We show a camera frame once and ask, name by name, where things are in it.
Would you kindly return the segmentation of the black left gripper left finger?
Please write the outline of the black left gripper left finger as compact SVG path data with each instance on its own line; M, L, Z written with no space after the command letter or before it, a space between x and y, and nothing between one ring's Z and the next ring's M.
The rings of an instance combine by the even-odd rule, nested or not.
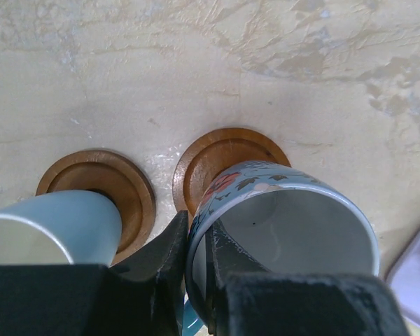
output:
M188 213L112 267L0 266L0 335L180 335Z

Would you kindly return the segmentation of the large light blue cup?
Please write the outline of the large light blue cup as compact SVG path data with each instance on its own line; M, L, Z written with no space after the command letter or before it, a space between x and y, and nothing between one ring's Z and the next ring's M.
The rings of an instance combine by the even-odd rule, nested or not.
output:
M32 197L0 209L0 265L110 266L122 227L117 207L99 193Z

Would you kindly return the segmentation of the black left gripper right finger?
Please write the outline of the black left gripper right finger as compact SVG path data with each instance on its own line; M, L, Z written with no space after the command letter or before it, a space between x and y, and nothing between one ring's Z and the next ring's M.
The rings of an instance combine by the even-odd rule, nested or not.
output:
M396 301L374 276L266 270L225 231L208 231L212 335L408 335Z

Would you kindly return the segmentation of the blue cup with pattern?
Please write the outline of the blue cup with pattern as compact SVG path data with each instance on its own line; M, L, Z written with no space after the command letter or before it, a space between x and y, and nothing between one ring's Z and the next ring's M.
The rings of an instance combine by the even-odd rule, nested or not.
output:
M208 231L225 231L266 270L283 275L379 273L377 238L363 212L329 185L301 171L247 161L220 174L193 218L185 285L208 329Z

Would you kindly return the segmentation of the reddish wooden coaster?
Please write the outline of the reddish wooden coaster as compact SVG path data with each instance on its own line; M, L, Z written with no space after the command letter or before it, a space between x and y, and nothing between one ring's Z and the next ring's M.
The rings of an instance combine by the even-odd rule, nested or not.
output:
M41 177L36 194L61 190L97 192L118 208L122 235L114 265L146 243L155 223L155 193L145 174L127 157L105 149L80 150L64 156Z
M224 189L233 177L219 178L226 169L249 160L262 160L290 166L285 153L273 140L252 129L229 127L215 129L194 141L182 154L172 180L176 210L194 216L211 183Z

